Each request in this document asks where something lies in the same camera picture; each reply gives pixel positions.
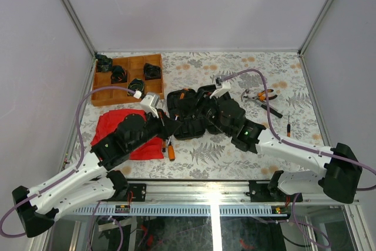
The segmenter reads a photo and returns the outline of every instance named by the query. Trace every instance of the wooden tray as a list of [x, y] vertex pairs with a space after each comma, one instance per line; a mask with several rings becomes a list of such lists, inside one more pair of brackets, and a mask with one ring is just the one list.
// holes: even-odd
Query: wooden tray
[[[145, 65], [145, 63], [159, 66], [162, 72], [161, 78], [146, 81], [145, 75], [143, 73], [143, 66]], [[127, 88], [128, 84], [132, 80], [142, 79], [145, 83], [145, 93], [154, 92], [159, 94], [161, 99], [165, 98], [165, 92], [163, 89], [163, 69], [161, 54], [113, 58], [112, 65], [120, 65], [124, 68], [124, 70], [128, 72], [127, 82], [111, 84], [111, 72], [101, 73], [95, 70], [93, 90], [101, 88], [103, 86], [122, 86], [124, 88]], [[94, 106], [106, 106], [139, 101], [140, 99], [136, 99], [133, 96], [128, 96], [126, 91], [121, 91], [120, 89], [108, 89], [105, 91], [96, 92], [92, 95], [92, 104]]]

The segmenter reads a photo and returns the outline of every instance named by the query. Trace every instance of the table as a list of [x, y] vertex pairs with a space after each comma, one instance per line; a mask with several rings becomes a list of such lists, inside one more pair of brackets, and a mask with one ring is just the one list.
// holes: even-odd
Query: table
[[[104, 53], [116, 58], [150, 53]], [[323, 145], [317, 120], [298, 56], [293, 52], [185, 52], [163, 53], [164, 94], [181, 88], [193, 88], [213, 84], [218, 75], [228, 75], [246, 68], [260, 70], [267, 79], [268, 88], [278, 94], [271, 101], [284, 116], [272, 115], [276, 131], [286, 135], [287, 117], [290, 115], [291, 137]], [[266, 111], [252, 102], [243, 103], [240, 95], [250, 88], [257, 93], [262, 90], [261, 79], [256, 73], [245, 73], [231, 82], [231, 97], [246, 110], [246, 116], [254, 122], [267, 126]], [[138, 103], [104, 107], [86, 105], [81, 123], [86, 151], [95, 135], [99, 116], [109, 110], [140, 109]], [[270, 179], [276, 170], [296, 172], [304, 170], [300, 165], [286, 162], [275, 156], [242, 152], [231, 144], [223, 134], [210, 135], [179, 141], [172, 138], [176, 160], [171, 162], [167, 153], [164, 159], [132, 161], [119, 166], [127, 178], [143, 179]], [[79, 156], [80, 145], [76, 142], [73, 157]]]

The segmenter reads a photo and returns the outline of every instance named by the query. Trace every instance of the leaf pattern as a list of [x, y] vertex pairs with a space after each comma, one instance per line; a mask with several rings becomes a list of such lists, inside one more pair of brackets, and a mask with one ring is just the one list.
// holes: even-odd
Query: leaf pattern
[[[112, 58], [145, 54], [147, 53], [106, 53]], [[163, 53], [162, 57], [165, 97], [169, 92], [184, 87], [197, 89], [213, 84], [218, 76], [231, 75], [247, 68], [260, 70], [267, 79], [268, 87], [278, 94], [278, 98], [270, 102], [271, 105], [284, 115], [282, 119], [272, 116], [275, 130], [285, 135], [287, 115], [290, 115], [293, 138], [316, 145], [323, 144], [296, 53], [171, 52]], [[250, 88], [253, 93], [262, 90], [257, 74], [245, 73], [232, 79], [230, 94], [246, 110], [248, 119], [267, 126], [264, 109], [250, 101], [240, 101], [245, 88]], [[166, 110], [165, 101], [161, 101], [159, 106]], [[109, 110], [123, 108], [141, 109], [138, 103], [94, 107], [88, 102], [80, 126], [85, 152], [90, 150], [99, 116]], [[151, 179], [269, 179], [270, 166], [292, 172], [304, 170], [297, 164], [275, 156], [237, 150], [231, 144], [231, 139], [224, 134], [205, 133], [201, 138], [191, 140], [172, 138], [172, 144], [176, 155], [174, 162], [166, 154], [161, 160], [127, 160], [119, 169], [124, 166], [129, 168], [127, 178]], [[80, 145], [76, 142], [73, 154], [69, 157], [77, 159], [79, 155]]]

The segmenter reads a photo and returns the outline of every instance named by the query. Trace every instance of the red cloth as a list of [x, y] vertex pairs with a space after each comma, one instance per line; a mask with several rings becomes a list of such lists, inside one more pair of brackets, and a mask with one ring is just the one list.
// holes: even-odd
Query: red cloth
[[[109, 111], [99, 117], [98, 124], [95, 130], [95, 136], [91, 145], [97, 144], [102, 138], [115, 131], [118, 124], [124, 121], [124, 118], [129, 114], [138, 114], [146, 119], [145, 112], [142, 110], [134, 109], [120, 109]], [[152, 160], [163, 159], [161, 138], [153, 138], [146, 142], [137, 150], [130, 154], [130, 160]]]

